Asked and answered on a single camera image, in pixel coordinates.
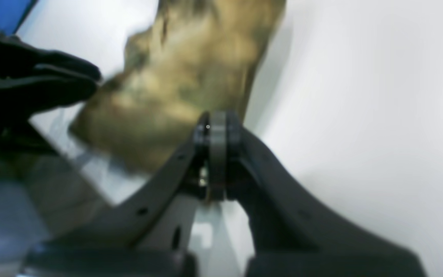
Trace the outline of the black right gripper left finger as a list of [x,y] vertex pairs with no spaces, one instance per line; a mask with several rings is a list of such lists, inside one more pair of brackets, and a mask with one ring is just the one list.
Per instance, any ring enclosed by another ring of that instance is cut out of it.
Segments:
[[166,164],[121,205],[33,247],[20,277],[198,277],[197,207],[225,198],[226,112],[205,113]]

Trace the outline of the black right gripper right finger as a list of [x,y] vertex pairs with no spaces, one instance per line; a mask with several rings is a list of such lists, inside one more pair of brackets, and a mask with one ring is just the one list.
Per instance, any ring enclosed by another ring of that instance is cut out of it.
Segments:
[[408,249],[353,224],[304,189],[234,112],[227,113],[227,196],[248,216],[247,277],[424,277]]

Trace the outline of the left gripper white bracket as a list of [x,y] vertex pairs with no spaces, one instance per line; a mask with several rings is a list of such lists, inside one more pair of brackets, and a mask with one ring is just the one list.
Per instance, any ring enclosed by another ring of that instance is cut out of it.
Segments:
[[[58,69],[88,78],[29,77],[42,69]],[[28,122],[31,115],[68,107],[88,99],[102,77],[100,69],[83,58],[33,47],[0,33],[0,155],[30,153],[57,155]]]

